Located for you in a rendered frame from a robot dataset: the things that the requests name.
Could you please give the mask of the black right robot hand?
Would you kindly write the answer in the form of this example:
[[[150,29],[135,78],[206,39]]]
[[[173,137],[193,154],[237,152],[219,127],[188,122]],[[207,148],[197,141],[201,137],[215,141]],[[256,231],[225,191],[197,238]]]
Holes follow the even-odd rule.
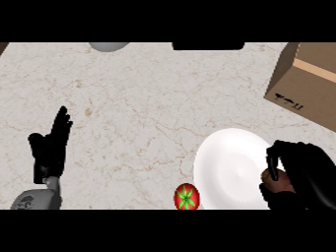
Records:
[[[277,140],[267,149],[273,180],[278,169],[287,174],[293,192],[273,193],[264,182],[259,190],[271,210],[336,210],[336,165],[320,147]]]

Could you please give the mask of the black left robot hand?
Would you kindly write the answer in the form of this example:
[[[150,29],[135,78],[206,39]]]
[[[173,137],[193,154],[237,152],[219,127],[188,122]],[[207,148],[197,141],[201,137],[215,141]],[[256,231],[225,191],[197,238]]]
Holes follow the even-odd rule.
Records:
[[[58,109],[49,133],[33,133],[28,142],[34,157],[34,183],[43,184],[50,177],[59,177],[65,164],[65,147],[73,121],[65,106]]]

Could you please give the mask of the brown sweet potato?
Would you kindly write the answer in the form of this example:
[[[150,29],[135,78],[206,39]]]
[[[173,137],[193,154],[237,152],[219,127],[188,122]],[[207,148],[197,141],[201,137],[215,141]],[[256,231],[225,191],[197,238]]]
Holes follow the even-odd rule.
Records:
[[[280,169],[278,169],[278,180],[277,181],[273,180],[270,169],[264,170],[262,182],[265,184],[267,189],[273,193],[280,193],[284,191],[287,191],[287,192],[295,191],[287,174]]]

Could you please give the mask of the white plate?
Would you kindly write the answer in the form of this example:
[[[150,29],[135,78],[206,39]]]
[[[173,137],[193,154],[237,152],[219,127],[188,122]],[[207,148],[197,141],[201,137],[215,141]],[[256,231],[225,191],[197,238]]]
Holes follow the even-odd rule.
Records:
[[[252,132],[228,128],[204,139],[194,160],[194,185],[206,210],[267,210],[259,190],[271,144]]]

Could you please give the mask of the brown cardboard box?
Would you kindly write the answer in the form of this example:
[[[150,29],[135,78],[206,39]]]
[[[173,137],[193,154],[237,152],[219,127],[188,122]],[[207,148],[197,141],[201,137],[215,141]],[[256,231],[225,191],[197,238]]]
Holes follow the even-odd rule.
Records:
[[[265,99],[336,133],[336,42],[289,42]]]

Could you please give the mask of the red tomato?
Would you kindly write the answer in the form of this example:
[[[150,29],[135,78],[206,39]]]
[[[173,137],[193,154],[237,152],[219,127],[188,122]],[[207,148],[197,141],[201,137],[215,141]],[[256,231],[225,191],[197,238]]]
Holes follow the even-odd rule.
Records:
[[[173,202],[178,210],[196,210],[200,206],[200,192],[191,183],[178,186],[173,193]]]

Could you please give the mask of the grey rounded object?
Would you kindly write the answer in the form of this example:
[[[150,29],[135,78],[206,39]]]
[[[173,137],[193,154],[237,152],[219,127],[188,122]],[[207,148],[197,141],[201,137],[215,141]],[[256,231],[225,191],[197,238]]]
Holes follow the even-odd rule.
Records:
[[[127,46],[126,42],[90,42],[90,46],[101,52],[116,52]]]

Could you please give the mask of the black appliance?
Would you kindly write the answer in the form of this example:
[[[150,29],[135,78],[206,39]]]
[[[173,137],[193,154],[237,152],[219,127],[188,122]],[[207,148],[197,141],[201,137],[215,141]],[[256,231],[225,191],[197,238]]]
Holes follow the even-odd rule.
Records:
[[[191,50],[191,51],[240,50],[243,46],[244,46],[243,42],[204,42],[204,43],[173,42],[172,43],[172,47],[175,50]]]

